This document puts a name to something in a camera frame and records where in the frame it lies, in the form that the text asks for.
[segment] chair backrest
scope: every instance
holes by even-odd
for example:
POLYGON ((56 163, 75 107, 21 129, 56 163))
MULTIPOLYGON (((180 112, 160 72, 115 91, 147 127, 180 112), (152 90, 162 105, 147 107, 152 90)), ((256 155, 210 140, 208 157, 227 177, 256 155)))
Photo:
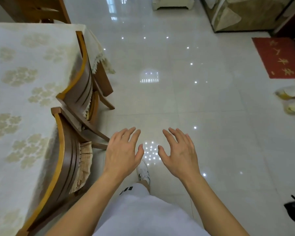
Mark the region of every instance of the chair backrest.
POLYGON ((17 236, 34 235, 86 192, 86 189, 82 188, 70 194, 79 167, 79 144, 86 143, 88 140, 73 127, 70 119, 60 107, 52 108, 51 113, 56 119, 59 133, 58 162, 42 200, 17 236))
POLYGON ((58 20, 71 24, 63 0, 16 0, 29 22, 58 20))
POLYGON ((87 55, 87 47, 81 31, 76 31, 81 50, 81 66, 69 86, 57 94, 56 98, 70 111, 72 115, 86 128, 96 131, 94 122, 98 108, 98 85, 95 82, 87 55), (85 111, 89 106, 88 118, 85 111))

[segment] tile floor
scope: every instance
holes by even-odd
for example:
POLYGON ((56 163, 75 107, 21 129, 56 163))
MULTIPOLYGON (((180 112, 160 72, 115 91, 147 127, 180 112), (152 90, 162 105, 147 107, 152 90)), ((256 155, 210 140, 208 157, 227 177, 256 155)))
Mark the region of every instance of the tile floor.
MULTIPOLYGON (((193 139, 206 180, 252 236, 292 235, 283 203, 295 195, 295 116, 273 92, 293 79, 269 79, 251 37, 214 34, 199 0, 193 10, 152 11, 151 0, 65 0, 72 23, 90 28, 116 70, 109 75, 116 106, 101 112, 107 136, 125 127, 138 141, 151 175, 151 194, 177 204, 202 225, 180 181, 163 165, 162 129, 180 127, 193 139)), ((91 181, 102 173, 95 152, 91 181)), ((137 180, 133 172, 116 195, 137 180)))

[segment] mat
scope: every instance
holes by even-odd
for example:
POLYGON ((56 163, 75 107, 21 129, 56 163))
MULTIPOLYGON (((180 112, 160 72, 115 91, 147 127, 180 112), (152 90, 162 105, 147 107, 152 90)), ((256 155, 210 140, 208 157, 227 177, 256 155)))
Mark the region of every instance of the mat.
POLYGON ((295 40, 252 38, 270 79, 295 79, 295 40))

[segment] forearm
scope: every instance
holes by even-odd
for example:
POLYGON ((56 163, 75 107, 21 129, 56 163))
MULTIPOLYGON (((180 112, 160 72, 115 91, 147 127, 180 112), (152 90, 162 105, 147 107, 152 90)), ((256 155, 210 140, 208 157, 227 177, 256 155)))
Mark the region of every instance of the forearm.
POLYGON ((201 174, 182 181, 211 236, 249 236, 201 174))
POLYGON ((82 198, 48 231, 47 236, 90 236, 122 179, 103 173, 82 198))

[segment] floral pattern tablecloth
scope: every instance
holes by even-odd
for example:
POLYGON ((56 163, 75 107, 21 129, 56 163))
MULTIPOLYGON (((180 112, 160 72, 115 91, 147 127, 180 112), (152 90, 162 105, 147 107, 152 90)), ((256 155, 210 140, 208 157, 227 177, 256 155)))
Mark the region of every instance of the floral pattern tablecloth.
POLYGON ((85 25, 0 23, 0 236, 15 235, 53 175, 58 134, 50 108, 74 74, 86 42, 92 70, 114 70, 85 25))

